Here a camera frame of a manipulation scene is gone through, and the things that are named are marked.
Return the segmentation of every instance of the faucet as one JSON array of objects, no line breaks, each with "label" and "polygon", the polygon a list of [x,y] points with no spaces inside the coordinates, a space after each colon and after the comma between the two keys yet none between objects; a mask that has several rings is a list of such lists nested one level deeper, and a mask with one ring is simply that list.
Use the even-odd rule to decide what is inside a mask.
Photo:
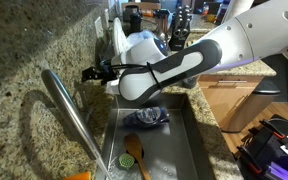
[{"label": "faucet", "polygon": [[57,75],[46,69],[42,71],[42,79],[65,123],[71,133],[78,137],[78,142],[89,158],[91,160],[100,159],[101,151],[98,144]]}]

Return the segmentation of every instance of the wooden spatula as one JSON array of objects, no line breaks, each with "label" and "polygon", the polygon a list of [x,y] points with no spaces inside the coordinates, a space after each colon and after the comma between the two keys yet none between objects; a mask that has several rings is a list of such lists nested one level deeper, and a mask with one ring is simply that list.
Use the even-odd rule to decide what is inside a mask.
[{"label": "wooden spatula", "polygon": [[144,180],[151,180],[151,177],[143,163],[142,144],[140,138],[135,133],[129,134],[124,137],[124,146],[128,153],[137,160]]}]

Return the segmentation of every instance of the stainless steel sink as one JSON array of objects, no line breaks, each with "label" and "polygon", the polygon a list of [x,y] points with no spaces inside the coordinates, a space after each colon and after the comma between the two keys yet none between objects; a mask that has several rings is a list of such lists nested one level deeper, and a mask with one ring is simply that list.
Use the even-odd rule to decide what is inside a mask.
[{"label": "stainless steel sink", "polygon": [[[170,123],[143,130],[123,126],[125,116],[151,106],[165,106],[170,113]],[[142,142],[143,160],[152,180],[215,179],[185,94],[160,94],[141,106],[116,96],[102,148],[103,161],[113,180],[142,179],[137,164],[125,170],[118,162],[119,155],[126,152],[123,139],[132,132]],[[96,179],[105,179],[101,170],[96,172]]]}]

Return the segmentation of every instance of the cabinet door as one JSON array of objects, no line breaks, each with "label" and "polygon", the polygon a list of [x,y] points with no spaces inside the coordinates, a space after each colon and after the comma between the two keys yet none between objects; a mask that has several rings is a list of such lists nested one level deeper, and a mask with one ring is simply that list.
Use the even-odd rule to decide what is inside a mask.
[{"label": "cabinet door", "polygon": [[253,92],[262,78],[211,75],[203,75],[199,78],[200,88],[220,127]]}]

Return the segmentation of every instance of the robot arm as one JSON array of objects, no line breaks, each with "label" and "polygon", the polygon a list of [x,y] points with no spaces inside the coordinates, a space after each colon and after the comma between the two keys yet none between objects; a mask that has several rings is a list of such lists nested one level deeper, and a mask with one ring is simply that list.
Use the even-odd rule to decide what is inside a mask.
[{"label": "robot arm", "polygon": [[284,52],[288,52],[288,0],[270,0],[226,21],[174,55],[144,68],[126,69],[119,78],[119,91],[129,101],[144,103],[182,79]]}]

